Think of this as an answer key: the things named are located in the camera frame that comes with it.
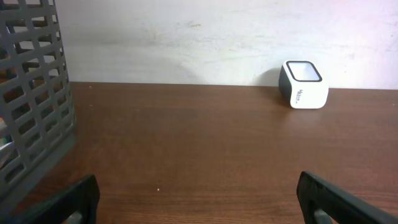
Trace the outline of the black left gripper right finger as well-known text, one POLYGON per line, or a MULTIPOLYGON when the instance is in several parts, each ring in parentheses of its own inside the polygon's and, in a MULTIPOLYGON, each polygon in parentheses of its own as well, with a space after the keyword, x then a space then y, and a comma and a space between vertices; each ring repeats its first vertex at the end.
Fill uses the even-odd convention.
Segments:
POLYGON ((397 218, 323 180, 303 171, 297 184, 297 198, 304 222, 395 224, 397 218))

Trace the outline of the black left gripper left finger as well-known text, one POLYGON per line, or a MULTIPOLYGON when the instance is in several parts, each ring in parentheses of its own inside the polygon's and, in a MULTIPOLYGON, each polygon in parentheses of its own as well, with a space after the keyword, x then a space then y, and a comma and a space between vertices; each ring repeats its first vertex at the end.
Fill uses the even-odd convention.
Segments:
POLYGON ((81 223, 95 224, 99 199, 100 190, 96 177, 88 175, 20 213, 18 222, 62 223, 77 212, 81 215, 81 223))

